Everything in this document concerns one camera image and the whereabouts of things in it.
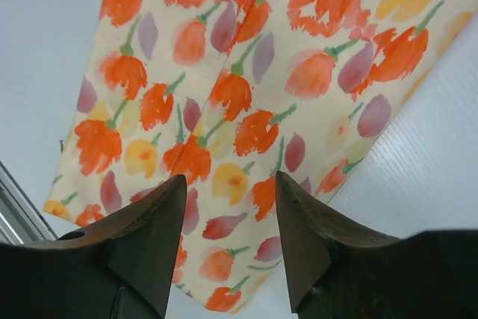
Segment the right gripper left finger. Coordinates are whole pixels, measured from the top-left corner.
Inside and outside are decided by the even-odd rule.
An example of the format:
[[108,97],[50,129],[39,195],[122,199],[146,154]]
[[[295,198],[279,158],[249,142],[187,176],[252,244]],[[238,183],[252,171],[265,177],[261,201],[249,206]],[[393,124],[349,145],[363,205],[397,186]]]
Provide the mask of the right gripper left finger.
[[173,176],[143,198],[59,238],[94,249],[109,318],[164,318],[184,221],[187,185]]

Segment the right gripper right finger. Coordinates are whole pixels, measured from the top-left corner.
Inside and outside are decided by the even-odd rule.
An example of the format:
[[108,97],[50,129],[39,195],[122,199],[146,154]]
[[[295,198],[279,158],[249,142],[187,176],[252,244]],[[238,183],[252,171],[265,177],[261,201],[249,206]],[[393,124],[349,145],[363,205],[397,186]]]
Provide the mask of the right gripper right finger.
[[276,215],[293,313],[331,314],[332,299],[320,283],[346,248],[370,249],[398,238],[357,223],[315,199],[285,172],[277,172]]

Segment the floral orange skirt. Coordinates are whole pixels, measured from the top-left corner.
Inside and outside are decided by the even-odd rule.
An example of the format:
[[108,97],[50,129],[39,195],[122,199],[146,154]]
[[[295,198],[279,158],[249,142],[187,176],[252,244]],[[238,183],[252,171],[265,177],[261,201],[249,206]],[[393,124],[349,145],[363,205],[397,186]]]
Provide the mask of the floral orange skirt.
[[102,0],[43,209],[87,226],[187,181],[173,284],[236,313],[281,261],[275,175],[329,202],[477,0]]

